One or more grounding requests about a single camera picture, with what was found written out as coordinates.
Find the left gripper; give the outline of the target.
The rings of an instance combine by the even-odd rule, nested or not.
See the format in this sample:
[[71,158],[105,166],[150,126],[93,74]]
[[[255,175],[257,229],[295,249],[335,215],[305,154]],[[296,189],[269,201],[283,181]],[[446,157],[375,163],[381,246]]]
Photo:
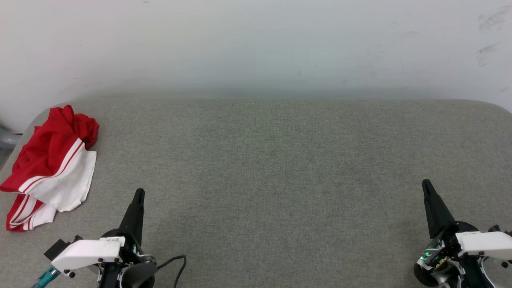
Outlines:
[[72,242],[55,242],[51,266],[69,278],[76,270],[88,268],[96,274],[100,288],[152,288],[158,272],[156,260],[141,248],[145,195],[138,188],[119,229],[98,240],[76,236]]

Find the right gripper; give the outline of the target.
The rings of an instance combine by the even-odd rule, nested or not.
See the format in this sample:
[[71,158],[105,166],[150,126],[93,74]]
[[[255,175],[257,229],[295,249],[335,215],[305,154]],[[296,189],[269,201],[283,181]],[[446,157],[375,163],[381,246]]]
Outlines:
[[424,179],[421,185],[431,241],[414,264],[416,279],[430,288],[496,288],[484,262],[494,258],[504,268],[511,266],[511,235],[498,225],[483,233],[456,222],[431,181]]

